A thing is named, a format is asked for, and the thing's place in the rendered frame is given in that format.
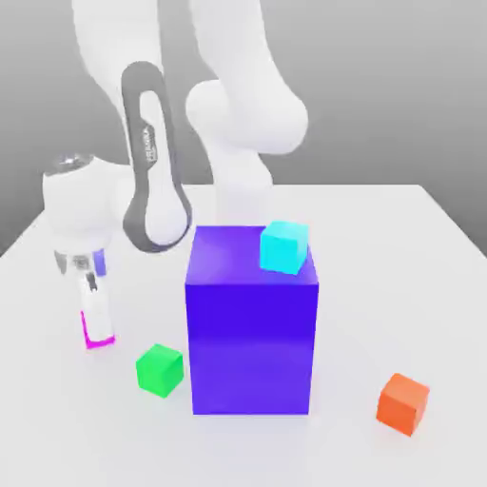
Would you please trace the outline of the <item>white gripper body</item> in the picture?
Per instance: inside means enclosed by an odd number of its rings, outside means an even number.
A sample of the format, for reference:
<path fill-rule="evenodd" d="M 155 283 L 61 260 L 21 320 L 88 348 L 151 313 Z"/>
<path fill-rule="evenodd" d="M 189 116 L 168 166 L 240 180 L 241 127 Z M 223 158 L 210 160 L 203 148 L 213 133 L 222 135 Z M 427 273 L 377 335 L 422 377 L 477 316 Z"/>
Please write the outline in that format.
<path fill-rule="evenodd" d="M 107 341 L 113 337 L 108 308 L 107 291 L 103 281 L 93 272 L 87 272 L 80 280 L 81 311 L 90 341 Z"/>

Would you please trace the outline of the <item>large blue box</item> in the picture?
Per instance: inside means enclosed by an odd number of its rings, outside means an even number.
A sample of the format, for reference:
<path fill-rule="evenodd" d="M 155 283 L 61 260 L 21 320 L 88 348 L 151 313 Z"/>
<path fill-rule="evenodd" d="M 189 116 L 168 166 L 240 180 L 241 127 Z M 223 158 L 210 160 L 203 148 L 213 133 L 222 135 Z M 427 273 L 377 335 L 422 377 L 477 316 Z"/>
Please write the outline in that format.
<path fill-rule="evenodd" d="M 197 226 L 185 278 L 196 415 L 309 411 L 319 279 L 260 267 L 259 226 Z"/>

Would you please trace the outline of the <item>small orange cube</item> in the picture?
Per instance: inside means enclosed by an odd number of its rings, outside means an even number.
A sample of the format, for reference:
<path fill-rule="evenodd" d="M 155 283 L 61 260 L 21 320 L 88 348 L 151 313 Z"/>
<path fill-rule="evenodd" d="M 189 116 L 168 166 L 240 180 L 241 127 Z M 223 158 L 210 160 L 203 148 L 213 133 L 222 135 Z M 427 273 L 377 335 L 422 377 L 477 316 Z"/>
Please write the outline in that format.
<path fill-rule="evenodd" d="M 380 391 L 376 419 L 411 437 L 424 415 L 430 388 L 395 373 Z"/>

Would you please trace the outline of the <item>small green cube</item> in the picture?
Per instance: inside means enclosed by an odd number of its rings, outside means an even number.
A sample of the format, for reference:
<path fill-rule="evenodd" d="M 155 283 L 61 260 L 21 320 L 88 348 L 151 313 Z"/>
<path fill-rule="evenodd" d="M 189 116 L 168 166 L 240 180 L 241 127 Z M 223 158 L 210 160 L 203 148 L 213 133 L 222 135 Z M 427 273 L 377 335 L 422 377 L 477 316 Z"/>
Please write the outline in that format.
<path fill-rule="evenodd" d="M 166 398 L 184 379 L 183 354 L 156 343 L 136 360 L 136 373 L 141 389 Z"/>

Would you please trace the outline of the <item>small magenta cube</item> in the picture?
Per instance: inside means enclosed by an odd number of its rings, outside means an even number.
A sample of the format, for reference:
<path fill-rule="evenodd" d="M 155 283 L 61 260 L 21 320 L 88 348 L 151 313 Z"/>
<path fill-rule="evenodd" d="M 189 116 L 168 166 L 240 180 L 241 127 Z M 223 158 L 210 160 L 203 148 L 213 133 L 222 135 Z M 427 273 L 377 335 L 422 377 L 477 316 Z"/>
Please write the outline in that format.
<path fill-rule="evenodd" d="M 87 350 L 102 348 L 102 347 L 105 347 L 105 346 L 108 346 L 108 345 L 115 343 L 115 335 L 114 334 L 110 335 L 108 338 L 106 338 L 104 340 L 93 341 L 88 335 L 88 327 L 87 327 L 84 312 L 81 311 L 80 315 L 81 315 L 81 322 L 83 325 L 83 332 L 84 332 L 84 338 L 85 338 L 85 344 L 86 344 Z"/>

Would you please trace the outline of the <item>small cyan cube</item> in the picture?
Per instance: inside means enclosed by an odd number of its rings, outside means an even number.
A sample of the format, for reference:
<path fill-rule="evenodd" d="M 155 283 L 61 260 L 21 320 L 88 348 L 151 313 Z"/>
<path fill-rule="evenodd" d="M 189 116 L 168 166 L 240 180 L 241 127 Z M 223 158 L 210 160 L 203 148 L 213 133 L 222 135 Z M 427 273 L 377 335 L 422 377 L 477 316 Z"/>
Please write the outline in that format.
<path fill-rule="evenodd" d="M 260 267 L 297 275 L 306 260 L 309 241 L 307 224 L 273 221 L 261 233 Z"/>

